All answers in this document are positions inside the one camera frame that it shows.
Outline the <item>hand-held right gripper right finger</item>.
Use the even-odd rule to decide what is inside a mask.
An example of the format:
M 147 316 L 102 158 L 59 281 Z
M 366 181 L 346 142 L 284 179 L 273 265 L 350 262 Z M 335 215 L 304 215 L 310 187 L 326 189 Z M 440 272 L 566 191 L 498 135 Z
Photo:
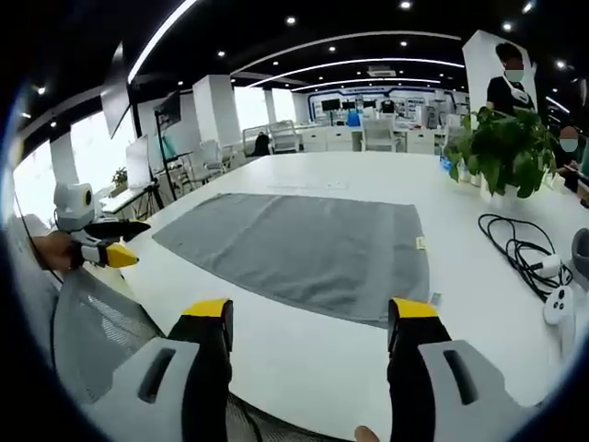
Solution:
M 387 338 L 393 441 L 507 441 L 536 411 L 428 303 L 391 298 Z

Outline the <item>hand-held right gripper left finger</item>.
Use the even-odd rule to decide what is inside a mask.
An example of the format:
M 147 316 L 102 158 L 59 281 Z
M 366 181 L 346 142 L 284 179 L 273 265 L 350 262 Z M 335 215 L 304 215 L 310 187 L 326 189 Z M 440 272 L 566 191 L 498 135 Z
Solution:
M 87 413 L 109 441 L 225 441 L 233 303 L 200 301 L 113 373 Z

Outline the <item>person's left hand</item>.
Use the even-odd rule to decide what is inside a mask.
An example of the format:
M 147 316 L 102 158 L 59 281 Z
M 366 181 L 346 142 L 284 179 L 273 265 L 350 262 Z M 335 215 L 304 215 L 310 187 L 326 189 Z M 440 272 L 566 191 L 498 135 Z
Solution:
M 34 236 L 31 244 L 43 270 L 66 272 L 71 268 L 74 242 L 69 234 L 53 231 L 44 236 Z

